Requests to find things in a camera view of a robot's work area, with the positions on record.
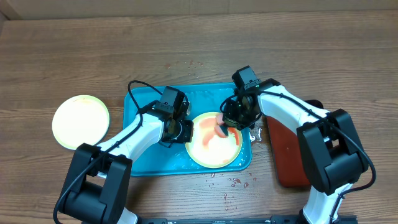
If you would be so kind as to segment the green plate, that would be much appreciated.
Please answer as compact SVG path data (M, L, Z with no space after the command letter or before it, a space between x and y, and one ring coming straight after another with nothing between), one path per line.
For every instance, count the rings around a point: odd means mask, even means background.
M240 154L243 135L236 128L227 128L228 136L220 137L216 130L220 113L207 112L193 119L193 136L185 144L188 155L197 164L216 169L232 163Z
M52 120L52 132L61 146L75 150L83 143L99 143L108 132L109 124L109 111L100 99L77 95L58 107Z

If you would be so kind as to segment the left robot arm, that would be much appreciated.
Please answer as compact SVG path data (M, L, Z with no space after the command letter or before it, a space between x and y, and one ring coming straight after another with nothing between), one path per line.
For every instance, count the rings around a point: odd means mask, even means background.
M83 223L138 223L139 217L125 207L132 164L159 141L186 143L192 135L191 120L161 120L145 113L97 146L78 146L53 210L54 222L63 213Z

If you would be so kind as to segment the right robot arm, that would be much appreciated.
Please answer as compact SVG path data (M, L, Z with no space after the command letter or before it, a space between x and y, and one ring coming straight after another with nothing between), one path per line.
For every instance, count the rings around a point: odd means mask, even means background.
M310 195L296 217L297 223L357 223L340 217L345 195L368 169L374 169L365 153L351 116L342 109L329 112L289 93L274 79L235 80L232 96L220 106L224 127L244 129L262 115L276 119L298 138Z

